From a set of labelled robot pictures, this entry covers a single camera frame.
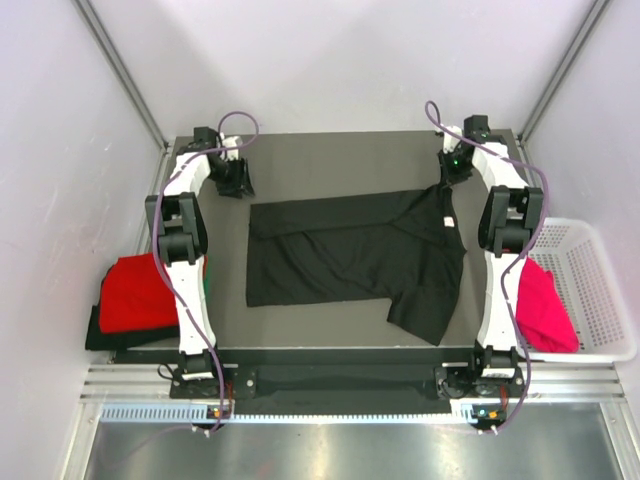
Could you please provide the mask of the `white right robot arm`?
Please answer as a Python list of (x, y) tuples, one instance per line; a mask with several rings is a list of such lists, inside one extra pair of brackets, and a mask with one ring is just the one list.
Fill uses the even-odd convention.
[(486, 263), (484, 311), (466, 372), (469, 388), (487, 396), (502, 384), (524, 383), (519, 359), (528, 351), (515, 313), (526, 257), (547, 213), (545, 191), (523, 178), (520, 171), (527, 166), (508, 156), (486, 116), (472, 115), (462, 127), (443, 125), (439, 114), (431, 121), (442, 136), (438, 158), (445, 182), (459, 184), (476, 172), (487, 192), (477, 233)]

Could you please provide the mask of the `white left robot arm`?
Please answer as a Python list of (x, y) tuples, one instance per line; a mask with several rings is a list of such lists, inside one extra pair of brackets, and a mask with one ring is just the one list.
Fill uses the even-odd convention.
[(159, 193), (145, 199), (153, 262), (178, 315), (179, 373), (209, 397), (224, 390), (227, 374), (215, 354), (216, 335), (207, 313), (208, 235), (198, 196), (207, 181), (221, 196), (241, 199), (254, 194), (248, 162), (240, 156), (243, 146), (237, 135), (195, 128), (193, 141), (178, 151)]

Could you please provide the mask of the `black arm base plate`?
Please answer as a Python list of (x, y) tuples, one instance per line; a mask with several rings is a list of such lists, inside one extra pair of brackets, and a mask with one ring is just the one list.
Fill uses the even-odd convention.
[(256, 400), (275, 393), (327, 392), (416, 393), (428, 399), (521, 396), (525, 379), (520, 367), (485, 376), (466, 363), (239, 365), (223, 369), (224, 398)]

